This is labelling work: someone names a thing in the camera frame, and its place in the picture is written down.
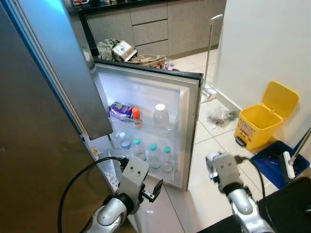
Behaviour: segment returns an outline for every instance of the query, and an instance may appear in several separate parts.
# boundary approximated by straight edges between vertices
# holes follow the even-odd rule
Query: white wall
[[[274,135],[292,147],[311,125],[309,15],[309,0],[228,0],[214,74],[213,86],[241,109],[260,103],[269,81],[295,90],[299,106]]]

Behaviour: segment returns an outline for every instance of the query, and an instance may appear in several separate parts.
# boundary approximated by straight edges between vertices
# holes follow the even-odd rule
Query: trash bin lid
[[[296,92],[276,81],[269,82],[262,98],[262,104],[282,118],[289,117],[298,101]]]

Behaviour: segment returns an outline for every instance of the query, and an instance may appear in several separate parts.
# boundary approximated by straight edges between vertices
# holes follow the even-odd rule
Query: kitchen counter
[[[111,0],[109,2],[100,2],[99,0],[90,0],[87,4],[74,6],[72,10],[80,13],[98,13],[120,9],[128,9],[140,6],[154,5],[164,2],[177,0]]]

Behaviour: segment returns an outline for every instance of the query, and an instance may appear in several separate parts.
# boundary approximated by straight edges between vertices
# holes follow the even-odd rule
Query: stainless steel refrigerator
[[[202,75],[117,62],[89,68],[77,33],[61,0],[1,0],[1,232],[56,232],[67,182],[97,159],[92,149],[112,149],[120,132],[146,148],[170,146],[173,172],[150,169],[149,176],[187,190]],[[111,116],[115,101],[139,107],[142,128]],[[153,121],[158,103],[170,116],[164,136]],[[107,175],[120,177],[116,164],[98,169],[70,191],[66,232],[78,232],[115,188]]]

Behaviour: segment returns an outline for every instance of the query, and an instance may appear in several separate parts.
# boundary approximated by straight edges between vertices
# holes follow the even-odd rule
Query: broom handle
[[[294,164],[294,161],[295,159],[297,158],[301,148],[303,147],[303,145],[306,143],[306,141],[308,140],[309,136],[311,134],[311,128],[308,129],[308,131],[306,132],[304,138],[302,139],[299,147],[297,148],[296,152],[293,154],[293,156],[291,157],[291,159],[289,160],[289,165],[293,165]]]
[[[214,26],[214,21],[219,19],[219,18],[222,18],[224,15],[220,14],[220,15],[217,15],[217,16],[214,16],[213,18],[210,19],[209,21],[209,40],[208,40],[208,51],[207,51],[207,61],[206,61],[206,67],[205,67],[205,77],[204,77],[204,80],[203,80],[203,88],[205,88],[206,86],[206,79],[207,79],[207,68],[208,68],[208,61],[209,61],[209,53],[210,53],[210,44],[211,44],[211,41],[212,41],[212,36],[213,36],[213,26]]]

